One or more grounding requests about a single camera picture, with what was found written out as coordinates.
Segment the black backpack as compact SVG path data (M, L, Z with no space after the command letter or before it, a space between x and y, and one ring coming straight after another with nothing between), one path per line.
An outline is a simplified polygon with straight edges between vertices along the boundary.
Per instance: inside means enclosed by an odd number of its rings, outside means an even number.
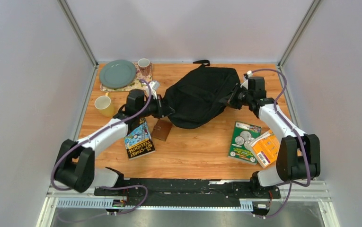
M200 66L171 85L163 98L175 110L169 120L183 129L198 128L221 114L226 107L222 99L240 85L234 68L211 67L209 60L193 63Z

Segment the Treehouse storey book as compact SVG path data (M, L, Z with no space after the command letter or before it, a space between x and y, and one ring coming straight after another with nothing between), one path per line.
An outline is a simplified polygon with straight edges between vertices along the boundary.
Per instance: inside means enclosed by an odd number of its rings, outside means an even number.
M133 130L124 137L125 149L129 160L145 156L156 151L145 118L135 122Z

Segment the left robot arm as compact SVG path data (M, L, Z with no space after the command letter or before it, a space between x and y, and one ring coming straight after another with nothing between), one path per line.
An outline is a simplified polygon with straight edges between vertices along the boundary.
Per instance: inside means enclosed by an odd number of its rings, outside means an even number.
M59 191L85 192L97 180L97 176L102 175L107 191L113 196L121 195L125 184L118 179L118 173L108 169L97 170L95 158L114 142L127 136L129 127L139 122L140 118L153 116L160 119L174 112L161 95L146 95L140 89L131 90L126 103L106 125L82 139L67 139L61 144L51 173L52 187Z

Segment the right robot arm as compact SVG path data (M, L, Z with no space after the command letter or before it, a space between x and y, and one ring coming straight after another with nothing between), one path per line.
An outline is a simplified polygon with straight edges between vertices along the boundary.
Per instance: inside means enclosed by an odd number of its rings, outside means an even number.
M237 83L227 105L234 109L248 106L280 142L276 166L259 171L257 180L250 185L254 197L264 197L269 192L269 186L288 183L310 186L311 179L320 172L319 138L299 129L282 112L277 99L266 96L263 77L250 77L243 83Z

